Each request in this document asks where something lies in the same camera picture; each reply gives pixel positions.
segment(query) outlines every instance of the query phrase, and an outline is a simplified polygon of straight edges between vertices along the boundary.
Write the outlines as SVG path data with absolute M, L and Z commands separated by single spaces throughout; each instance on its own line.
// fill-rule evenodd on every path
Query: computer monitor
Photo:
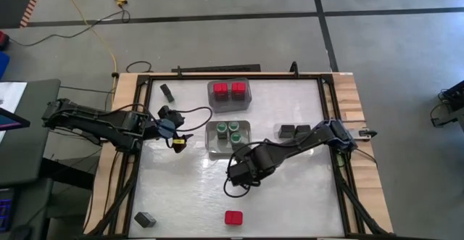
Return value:
M 16 128 L 27 128 L 29 126 L 29 121 L 0 108 L 0 131 L 9 131 Z

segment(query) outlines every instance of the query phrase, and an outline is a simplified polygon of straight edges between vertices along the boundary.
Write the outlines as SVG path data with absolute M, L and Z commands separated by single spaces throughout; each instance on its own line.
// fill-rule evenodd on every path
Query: gray floor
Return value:
M 116 12 L 111 0 L 76 0 L 89 19 Z M 261 12 L 308 12 L 313 0 L 129 0 L 134 18 Z M 326 11 L 464 7 L 464 0 L 322 0 Z M 32 21 L 79 20 L 68 0 L 39 0 Z M 341 71 L 354 72 L 370 128 L 394 230 L 401 236 L 464 236 L 464 139 L 456 125 L 432 128 L 436 95 L 464 79 L 464 14 L 328 17 Z M 24 43 L 82 27 L 6 30 Z M 123 72 L 146 59 L 156 71 L 260 63 L 264 71 L 329 71 L 317 18 L 164 22 L 96 28 Z M 112 64 L 90 33 L 31 48 L 12 46 L 4 79 L 60 78 L 63 85 L 111 89 Z M 103 94 L 62 89 L 78 103 L 103 107 Z M 52 136 L 47 155 L 83 157 L 85 141 Z

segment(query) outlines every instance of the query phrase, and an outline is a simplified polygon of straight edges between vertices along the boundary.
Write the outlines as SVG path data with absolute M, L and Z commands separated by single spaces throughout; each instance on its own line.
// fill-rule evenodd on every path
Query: black metal frame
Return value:
M 244 74 L 237 74 L 237 75 L 224 75 L 224 73 L 217 73 L 217 74 L 204 74 L 204 75 L 202 74 L 194 74 L 194 75 L 185 74 L 184 75 L 182 72 L 177 72 L 177 75 L 168 75 L 168 76 L 139 75 L 137 78 L 136 90 L 134 94 L 133 103 L 139 103 L 139 99 L 141 98 L 141 94 L 142 94 L 142 88 L 143 86 L 146 86 L 145 99 L 144 99 L 143 104 L 146 107 L 148 107 L 150 103 L 150 98 L 152 95 L 153 82 L 156 80 L 217 80 L 217 79 L 230 79 L 230 78 L 248 78 L 250 80 L 278 80 L 278 79 L 281 79 L 281 80 L 282 79 L 303 79 L 304 80 L 305 79 L 305 80 L 316 80 L 318 83 L 320 103 L 321 103 L 321 107 L 323 110 L 324 119 L 330 118 L 329 111 L 328 111 L 328 103 L 326 101 L 326 96 L 325 96 L 324 84 L 328 85 L 328 88 L 331 94 L 331 103 L 333 105 L 333 110 L 335 112 L 335 118 L 341 117 L 339 106 L 338 106 L 338 101 L 336 98 L 336 92 L 335 92 L 334 80 L 333 80 L 332 74 L 301 74 L 298 71 L 298 67 L 296 63 L 292 64 L 291 72 L 293 72 L 294 74 L 275 75 L 275 74 L 261 73 L 259 75 L 248 75 L 244 73 Z M 332 167 L 333 167 L 333 175 L 335 178 L 337 178 L 337 176 L 335 175 L 336 168 L 338 168 L 336 155 L 334 154 L 332 149 L 331 149 L 331 153 L 332 153 L 331 162 L 332 162 Z M 128 171 L 129 159 L 130 157 L 128 155 L 125 155 L 123 157 L 123 162 L 121 165 L 120 174 L 118 178 L 116 195 L 120 193 L 121 189 L 124 186 L 125 177 Z M 355 194 L 357 194 L 351 165 L 349 164 L 348 160 L 345 160 L 345 162 L 347 166 L 346 173 L 347 173 L 347 178 L 349 181 L 348 182 L 349 187 L 353 190 Z M 136 169 L 137 176 L 138 176 L 139 165 L 140 165 L 140 154 L 136 154 L 135 159 L 133 161 L 133 168 Z M 348 215 L 347 215 L 347 205 L 345 202 L 344 193 L 341 189 L 341 181 L 339 179 L 335 179 L 335 184 L 336 184 L 337 197 L 339 200 L 341 221 L 342 221 L 342 225 L 344 229 L 344 234 L 345 236 L 347 236 L 349 233 L 351 233 L 351 230 L 349 227 Z M 126 207 L 126 213 L 124 217 L 125 220 L 124 220 L 124 226 L 123 226 L 123 235 L 128 235 L 128 232 L 129 232 L 129 225 L 131 222 L 131 215 L 132 215 L 132 210 L 133 210 L 133 198 L 135 195 L 135 191 L 136 191 L 136 186 L 134 186 L 131 189 L 128 195 L 128 205 Z M 364 233 L 364 223 L 362 222 L 361 217 L 357 214 L 357 212 L 355 212 L 355 218 L 356 218 L 357 225 L 358 225 L 357 227 L 358 231 L 360 233 Z M 115 234 L 117 219 L 118 217 L 115 216 L 109 224 L 108 233 L 110 235 Z

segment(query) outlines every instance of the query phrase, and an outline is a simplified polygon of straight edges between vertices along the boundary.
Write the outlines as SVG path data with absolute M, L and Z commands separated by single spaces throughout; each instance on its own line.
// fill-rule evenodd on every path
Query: red block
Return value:
M 245 83 L 232 83 L 232 99 L 244 100 L 247 85 Z
M 227 83 L 215 83 L 212 86 L 212 92 L 215 94 L 215 98 L 218 101 L 228 100 L 228 88 Z
M 226 225 L 241 225 L 244 220 L 244 214 L 240 211 L 225 211 Z

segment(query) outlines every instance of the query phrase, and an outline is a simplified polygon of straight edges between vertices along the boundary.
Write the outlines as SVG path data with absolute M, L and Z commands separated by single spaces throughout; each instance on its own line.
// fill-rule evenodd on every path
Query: plastic container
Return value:
M 223 125 L 226 124 L 226 138 L 223 134 Z M 246 120 L 210 121 L 206 124 L 205 146 L 211 158 L 230 157 L 234 144 L 247 144 L 252 140 L 251 126 Z
M 246 78 L 210 81 L 208 101 L 215 113 L 246 110 L 252 102 L 252 91 Z

